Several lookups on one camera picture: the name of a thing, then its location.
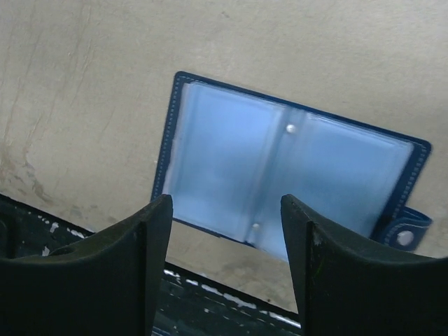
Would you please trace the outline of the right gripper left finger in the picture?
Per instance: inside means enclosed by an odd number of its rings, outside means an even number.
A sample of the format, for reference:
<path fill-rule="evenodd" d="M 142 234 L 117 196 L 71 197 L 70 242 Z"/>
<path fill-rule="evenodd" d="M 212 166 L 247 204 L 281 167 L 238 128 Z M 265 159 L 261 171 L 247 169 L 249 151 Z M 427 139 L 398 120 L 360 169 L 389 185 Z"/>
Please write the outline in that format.
<path fill-rule="evenodd" d="M 20 256 L 28 206 L 1 198 L 2 335 L 150 335 L 172 229 L 161 195 L 48 255 Z"/>

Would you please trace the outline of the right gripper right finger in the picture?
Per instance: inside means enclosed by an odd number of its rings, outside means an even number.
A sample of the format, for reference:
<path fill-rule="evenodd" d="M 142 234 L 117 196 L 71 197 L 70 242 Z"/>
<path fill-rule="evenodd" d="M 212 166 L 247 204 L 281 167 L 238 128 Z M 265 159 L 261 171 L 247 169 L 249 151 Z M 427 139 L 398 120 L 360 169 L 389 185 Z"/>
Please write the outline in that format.
<path fill-rule="evenodd" d="M 292 195 L 281 223 L 304 335 L 446 335 L 447 260 L 385 246 Z"/>

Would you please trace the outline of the blue leather card holder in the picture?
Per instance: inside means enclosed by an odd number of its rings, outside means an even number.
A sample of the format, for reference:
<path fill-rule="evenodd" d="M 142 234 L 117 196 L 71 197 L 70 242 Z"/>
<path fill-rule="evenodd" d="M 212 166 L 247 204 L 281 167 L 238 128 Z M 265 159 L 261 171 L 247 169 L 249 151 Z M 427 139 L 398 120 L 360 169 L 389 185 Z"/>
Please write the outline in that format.
<path fill-rule="evenodd" d="M 173 79 L 152 198 L 174 220 L 286 259 L 281 198 L 413 252 L 432 220 L 407 201 L 431 144 L 197 74 Z"/>

